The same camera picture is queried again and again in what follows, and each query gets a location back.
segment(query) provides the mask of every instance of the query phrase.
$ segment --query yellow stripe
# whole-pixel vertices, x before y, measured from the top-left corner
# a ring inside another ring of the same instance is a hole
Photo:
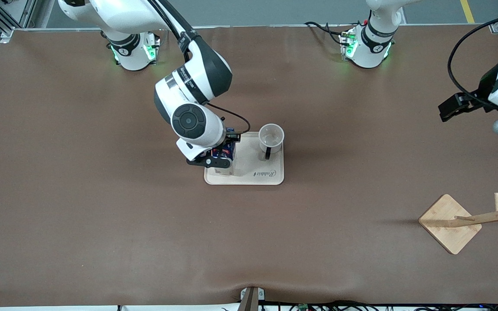
[[[469,24],[475,23],[474,16],[472,16],[472,10],[470,10],[470,5],[468,4],[468,0],[460,0],[460,5],[462,6],[462,10],[464,11],[464,16],[466,16],[466,21]]]

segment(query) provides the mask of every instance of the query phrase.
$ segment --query logo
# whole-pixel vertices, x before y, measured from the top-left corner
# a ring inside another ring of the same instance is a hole
[[[128,54],[130,53],[127,49],[118,49],[118,52],[122,56],[128,56]]]
[[[253,173],[253,177],[274,177],[276,176],[276,170],[273,169],[272,171],[256,171]]]

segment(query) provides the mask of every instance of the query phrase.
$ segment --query wooden stand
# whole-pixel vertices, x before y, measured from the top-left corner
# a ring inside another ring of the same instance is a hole
[[[470,215],[450,195],[440,197],[418,222],[451,254],[458,254],[480,231],[482,224],[498,221],[498,193],[495,193],[495,211]]]

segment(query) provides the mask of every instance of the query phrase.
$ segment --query white mug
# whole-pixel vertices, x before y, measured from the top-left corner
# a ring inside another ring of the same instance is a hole
[[[265,153],[265,159],[269,160],[272,153],[282,149],[285,138],[283,129],[278,124],[267,124],[259,130],[259,144]]]

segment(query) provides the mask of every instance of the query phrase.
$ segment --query brown table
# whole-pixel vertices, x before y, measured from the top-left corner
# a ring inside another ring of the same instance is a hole
[[[371,70],[311,29],[201,30],[234,73],[214,104],[285,129],[277,187],[213,187],[186,165],[153,104],[182,62],[170,37],[134,73],[99,33],[15,32],[0,46],[0,306],[228,303],[249,285],[270,301],[498,303],[498,224],[453,256],[417,223],[444,193],[494,210],[498,114],[437,115],[469,29],[402,27]],[[497,61],[480,32],[455,72],[473,89]]]

